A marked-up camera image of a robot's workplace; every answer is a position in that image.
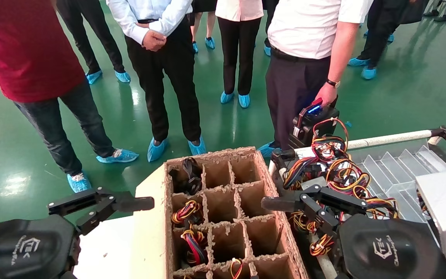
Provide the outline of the clasped hand of bystander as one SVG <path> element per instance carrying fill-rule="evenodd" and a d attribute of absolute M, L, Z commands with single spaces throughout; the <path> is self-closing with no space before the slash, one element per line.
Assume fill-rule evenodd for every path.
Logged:
<path fill-rule="evenodd" d="M 142 47 L 149 51 L 159 51 L 166 44 L 167 37 L 154 30 L 148 30 L 142 40 Z"/>

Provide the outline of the hand with wristwatch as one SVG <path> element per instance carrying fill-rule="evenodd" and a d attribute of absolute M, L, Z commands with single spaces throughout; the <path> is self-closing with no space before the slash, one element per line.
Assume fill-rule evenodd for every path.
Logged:
<path fill-rule="evenodd" d="M 325 82 L 322 88 L 317 93 L 314 101 L 319 102 L 321 101 L 320 106 L 325 107 L 329 106 L 333 101 L 335 101 L 337 98 L 337 88 L 328 82 Z"/>

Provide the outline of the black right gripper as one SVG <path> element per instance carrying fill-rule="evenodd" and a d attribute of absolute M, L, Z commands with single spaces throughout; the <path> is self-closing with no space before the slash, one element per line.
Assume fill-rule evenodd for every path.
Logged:
<path fill-rule="evenodd" d="M 321 207 L 355 215 L 339 226 L 334 215 Z M 435 279 L 444 259 L 425 223 L 403 219 L 377 220 L 364 215 L 367 202 L 328 187 L 312 185 L 283 196 L 265 196 L 269 211 L 301 211 L 327 235 L 338 228 L 338 273 L 345 279 Z"/>

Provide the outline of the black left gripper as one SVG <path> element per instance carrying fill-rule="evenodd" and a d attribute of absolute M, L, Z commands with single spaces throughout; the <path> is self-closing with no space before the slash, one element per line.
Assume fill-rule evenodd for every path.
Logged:
<path fill-rule="evenodd" d="M 81 251 L 79 234 L 87 235 L 115 212 L 148 211 L 154 198 L 131 192 L 87 189 L 48 205 L 47 218 L 0 223 L 0 279 L 73 279 Z M 66 215 L 88 209 L 75 226 Z"/>

